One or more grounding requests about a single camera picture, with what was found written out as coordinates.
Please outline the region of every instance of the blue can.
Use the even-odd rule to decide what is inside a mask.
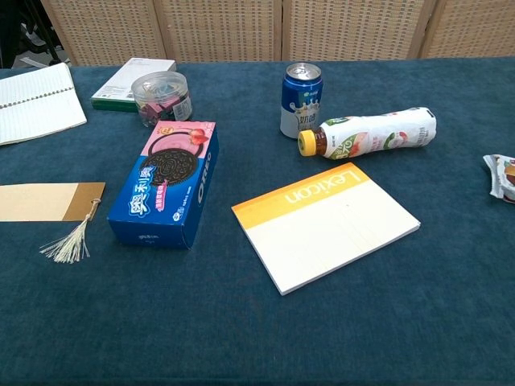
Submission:
[[[281,131],[284,135],[297,138],[300,131],[318,127],[322,87],[322,70],[314,64],[288,66],[282,81]]]

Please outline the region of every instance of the wicker screen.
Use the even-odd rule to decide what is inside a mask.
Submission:
[[[152,0],[43,0],[75,65],[123,64],[165,58]]]
[[[515,55],[514,0],[439,1],[422,57]]]
[[[155,0],[168,57],[280,60],[281,0]]]
[[[373,60],[415,57],[413,37],[434,1],[285,0],[284,60]]]

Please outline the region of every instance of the notebook spiral binding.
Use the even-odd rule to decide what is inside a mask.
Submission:
[[[6,109],[6,108],[11,107],[11,106],[20,105],[20,104],[25,103],[25,102],[30,102],[30,101],[33,101],[33,100],[36,100],[36,99],[39,99],[39,98],[49,97],[50,95],[59,94],[61,92],[65,92],[65,91],[69,91],[69,90],[73,90],[73,89],[74,89],[73,87],[67,87],[67,88],[62,88],[61,90],[56,90],[56,91],[52,91],[52,92],[46,92],[46,93],[41,94],[41,95],[37,95],[37,96],[33,96],[31,98],[23,99],[22,101],[10,102],[10,103],[6,103],[4,105],[0,105],[0,109]]]

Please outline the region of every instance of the oreo cookie image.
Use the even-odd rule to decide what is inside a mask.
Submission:
[[[175,185],[189,179],[196,170],[197,157],[183,149],[166,149],[150,154],[139,167],[155,166],[151,185],[157,187],[167,181]]]

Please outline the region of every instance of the yellow bottle cap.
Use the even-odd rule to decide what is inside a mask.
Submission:
[[[299,151],[304,157],[316,154],[315,133],[303,130],[299,133]]]

